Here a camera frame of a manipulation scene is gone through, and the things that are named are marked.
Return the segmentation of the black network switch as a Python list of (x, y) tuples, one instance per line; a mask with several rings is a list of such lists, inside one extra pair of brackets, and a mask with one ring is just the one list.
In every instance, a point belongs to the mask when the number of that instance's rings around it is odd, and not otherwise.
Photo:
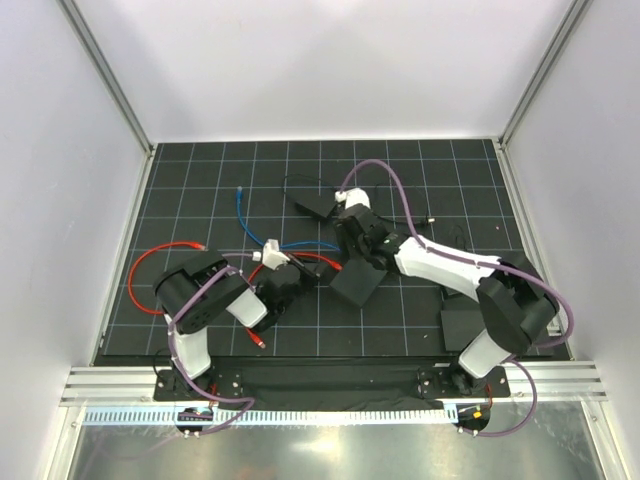
[(376, 269), (365, 259), (354, 258), (346, 262), (329, 287), (342, 299), (362, 308), (386, 275), (386, 271)]

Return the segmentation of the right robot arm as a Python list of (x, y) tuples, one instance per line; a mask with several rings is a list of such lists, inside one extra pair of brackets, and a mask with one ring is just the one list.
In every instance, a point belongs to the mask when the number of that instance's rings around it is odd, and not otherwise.
[(334, 230), (349, 259), (439, 284), (477, 303), (484, 328), (445, 374), (460, 395), (475, 395), (494, 368), (529, 352), (559, 311), (558, 301), (523, 254), (506, 259), (476, 255), (417, 232), (391, 230), (361, 203), (341, 212)]

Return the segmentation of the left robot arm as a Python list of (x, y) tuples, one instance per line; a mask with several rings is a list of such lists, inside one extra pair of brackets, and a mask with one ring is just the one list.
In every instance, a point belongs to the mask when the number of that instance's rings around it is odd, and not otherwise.
[(257, 268), (246, 279), (229, 263), (234, 256), (206, 250), (154, 283), (167, 322), (176, 386), (190, 400), (215, 392), (207, 334), (214, 320), (227, 313), (258, 336), (276, 325), (298, 298), (342, 270), (319, 254), (254, 251), (248, 257)]

